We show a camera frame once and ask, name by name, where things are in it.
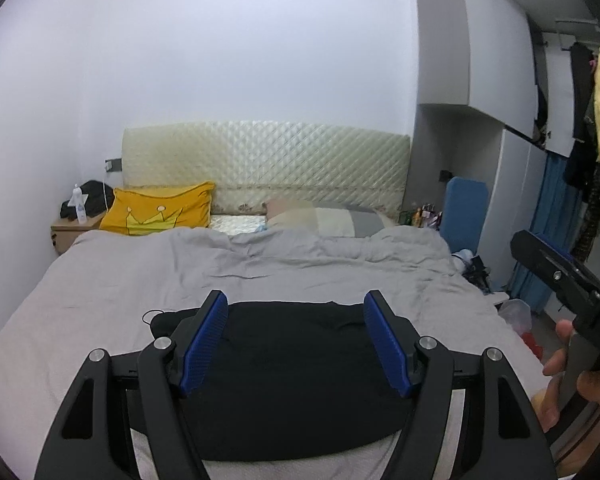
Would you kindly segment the metal clothes rack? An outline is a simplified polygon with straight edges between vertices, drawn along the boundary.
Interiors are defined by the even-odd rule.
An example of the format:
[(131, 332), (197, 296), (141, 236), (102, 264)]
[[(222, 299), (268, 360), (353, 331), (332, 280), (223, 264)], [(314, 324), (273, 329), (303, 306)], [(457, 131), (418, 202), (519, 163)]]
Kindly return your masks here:
[(578, 42), (591, 50), (600, 48), (600, 22), (596, 18), (555, 18), (553, 25), (541, 32), (544, 47), (569, 51)]

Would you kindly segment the wall socket panel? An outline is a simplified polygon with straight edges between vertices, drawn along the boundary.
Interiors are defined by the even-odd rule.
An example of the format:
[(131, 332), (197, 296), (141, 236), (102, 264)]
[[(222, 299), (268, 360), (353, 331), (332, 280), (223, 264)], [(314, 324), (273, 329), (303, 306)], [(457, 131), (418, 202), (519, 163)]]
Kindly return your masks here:
[(105, 171), (107, 174), (110, 172), (121, 172), (122, 171), (122, 159), (121, 158), (110, 158), (105, 160)]

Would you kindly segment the black bag on nightstand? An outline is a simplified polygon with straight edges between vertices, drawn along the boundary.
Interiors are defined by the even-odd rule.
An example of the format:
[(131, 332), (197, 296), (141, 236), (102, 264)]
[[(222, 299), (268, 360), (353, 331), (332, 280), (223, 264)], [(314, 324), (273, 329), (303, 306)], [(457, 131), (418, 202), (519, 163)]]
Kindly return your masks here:
[[(93, 218), (106, 212), (114, 204), (114, 189), (99, 180), (88, 180), (80, 185), (85, 213), (88, 218)], [(73, 197), (63, 202), (60, 206), (60, 218), (76, 220), (76, 204)]]

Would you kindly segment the wooden nightstand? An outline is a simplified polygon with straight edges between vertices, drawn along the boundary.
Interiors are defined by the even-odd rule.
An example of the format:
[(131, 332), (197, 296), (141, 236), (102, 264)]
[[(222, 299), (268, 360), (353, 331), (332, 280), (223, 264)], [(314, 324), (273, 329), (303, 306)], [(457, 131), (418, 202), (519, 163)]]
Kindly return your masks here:
[(64, 254), (83, 233), (97, 230), (104, 215), (88, 217), (85, 223), (69, 219), (56, 220), (50, 226), (50, 240), (58, 255)]

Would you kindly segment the small items on side table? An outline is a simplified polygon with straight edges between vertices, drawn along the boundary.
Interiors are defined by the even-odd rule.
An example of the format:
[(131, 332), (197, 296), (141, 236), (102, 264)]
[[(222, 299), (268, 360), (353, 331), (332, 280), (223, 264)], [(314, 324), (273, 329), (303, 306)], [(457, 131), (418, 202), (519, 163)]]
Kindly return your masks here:
[(414, 226), (419, 229), (440, 230), (443, 212), (437, 210), (432, 203), (414, 206), (410, 210), (401, 211), (399, 223), (401, 226)]

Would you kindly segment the white spray bottle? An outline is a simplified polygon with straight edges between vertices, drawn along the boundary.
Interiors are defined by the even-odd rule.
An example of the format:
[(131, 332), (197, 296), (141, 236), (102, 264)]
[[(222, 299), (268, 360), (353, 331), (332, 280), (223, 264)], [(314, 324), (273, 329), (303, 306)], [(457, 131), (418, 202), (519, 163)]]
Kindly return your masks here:
[(87, 212), (86, 212), (86, 201), (88, 199), (88, 195), (82, 191), (82, 188), (79, 185), (75, 185), (72, 190), (72, 196), (69, 200), (68, 205), (73, 206), (74, 211), (76, 212), (76, 220), (80, 226), (84, 226), (87, 222)]

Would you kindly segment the patterned bed sheet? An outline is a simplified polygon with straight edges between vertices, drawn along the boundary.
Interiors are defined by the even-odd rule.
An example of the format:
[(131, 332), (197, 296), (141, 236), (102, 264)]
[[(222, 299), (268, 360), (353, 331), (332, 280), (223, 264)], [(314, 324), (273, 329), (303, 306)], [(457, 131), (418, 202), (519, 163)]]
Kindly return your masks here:
[(262, 232), (266, 229), (263, 214), (212, 214), (210, 228), (229, 236)]

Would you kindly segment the beige grey patchwork pillow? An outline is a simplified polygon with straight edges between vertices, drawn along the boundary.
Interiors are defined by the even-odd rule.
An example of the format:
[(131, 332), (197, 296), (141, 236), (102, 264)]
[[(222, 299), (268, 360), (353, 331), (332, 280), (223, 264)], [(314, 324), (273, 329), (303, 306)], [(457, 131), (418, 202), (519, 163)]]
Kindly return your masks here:
[(321, 236), (369, 237), (396, 222), (373, 208), (309, 200), (269, 200), (265, 204), (269, 229), (294, 229)]

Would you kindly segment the black coat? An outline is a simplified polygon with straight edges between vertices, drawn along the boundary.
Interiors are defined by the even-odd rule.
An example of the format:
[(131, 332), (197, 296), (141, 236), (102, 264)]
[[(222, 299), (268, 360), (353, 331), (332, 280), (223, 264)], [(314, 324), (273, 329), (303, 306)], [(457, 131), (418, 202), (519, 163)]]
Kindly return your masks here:
[(181, 400), (203, 460), (342, 453), (400, 431), (413, 401), (392, 388), (362, 304), (231, 304), (200, 388)]

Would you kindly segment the clear plastic container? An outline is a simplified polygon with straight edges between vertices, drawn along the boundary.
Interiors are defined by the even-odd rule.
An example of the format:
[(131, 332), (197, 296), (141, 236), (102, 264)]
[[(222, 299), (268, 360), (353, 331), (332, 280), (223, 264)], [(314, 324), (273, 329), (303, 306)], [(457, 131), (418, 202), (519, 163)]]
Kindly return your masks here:
[(503, 302), (498, 309), (498, 315), (519, 336), (530, 333), (532, 330), (531, 309), (520, 299), (509, 299)]

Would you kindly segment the grey white wardrobe cabinet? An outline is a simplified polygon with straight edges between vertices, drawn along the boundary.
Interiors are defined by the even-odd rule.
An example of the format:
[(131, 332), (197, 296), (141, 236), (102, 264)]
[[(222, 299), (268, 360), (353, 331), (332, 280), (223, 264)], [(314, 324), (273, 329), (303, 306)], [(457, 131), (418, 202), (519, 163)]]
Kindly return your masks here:
[(509, 285), (509, 242), (528, 229), (547, 152), (533, 137), (540, 107), (526, 10), (515, 0), (415, 0), (417, 101), (404, 202), (444, 205), (441, 179), (479, 181), (486, 215), (472, 246), (495, 284)]

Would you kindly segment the cream quilted headboard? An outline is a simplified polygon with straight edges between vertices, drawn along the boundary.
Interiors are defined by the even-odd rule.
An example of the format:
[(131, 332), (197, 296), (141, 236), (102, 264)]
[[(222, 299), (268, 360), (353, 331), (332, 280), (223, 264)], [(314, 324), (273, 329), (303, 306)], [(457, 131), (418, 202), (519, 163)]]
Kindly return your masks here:
[(306, 122), (184, 122), (125, 129), (121, 156), (125, 188), (214, 183), (214, 214), (263, 214), (270, 200), (308, 200), (396, 217), (411, 139)]

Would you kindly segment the blue curtain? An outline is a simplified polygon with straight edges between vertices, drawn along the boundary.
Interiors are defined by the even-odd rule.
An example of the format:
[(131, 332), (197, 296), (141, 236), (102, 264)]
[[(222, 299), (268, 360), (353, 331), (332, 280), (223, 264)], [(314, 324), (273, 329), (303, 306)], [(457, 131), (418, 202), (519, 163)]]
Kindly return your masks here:
[[(581, 193), (564, 180), (568, 159), (548, 152), (541, 191), (530, 231), (556, 247), (570, 251), (580, 217)], [(521, 299), (534, 314), (544, 311), (552, 291), (528, 269), (517, 263), (508, 283), (508, 292)]]

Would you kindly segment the yellow crown pillow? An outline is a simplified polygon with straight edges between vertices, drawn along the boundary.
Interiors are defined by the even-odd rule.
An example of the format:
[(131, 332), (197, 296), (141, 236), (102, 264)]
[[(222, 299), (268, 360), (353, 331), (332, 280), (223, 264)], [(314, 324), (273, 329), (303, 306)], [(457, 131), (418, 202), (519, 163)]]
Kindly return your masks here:
[(208, 228), (214, 190), (210, 181), (184, 188), (116, 188), (99, 229), (142, 236), (175, 228)]

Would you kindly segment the grey duvet on bed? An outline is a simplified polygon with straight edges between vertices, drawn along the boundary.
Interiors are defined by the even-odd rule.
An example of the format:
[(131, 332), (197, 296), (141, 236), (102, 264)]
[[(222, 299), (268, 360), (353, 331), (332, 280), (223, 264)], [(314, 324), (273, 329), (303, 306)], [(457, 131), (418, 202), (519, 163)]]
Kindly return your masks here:
[(547, 385), (541, 362), (460, 275), (436, 231), (395, 226), (365, 238), (91, 231), (48, 268), (0, 331), (0, 455), (16, 476), (34, 475), (59, 404), (92, 350), (144, 348), (147, 311), (196, 307), (213, 289), (230, 301), (338, 304), (377, 289), (419, 333), (457, 351), (499, 348), (529, 394)]

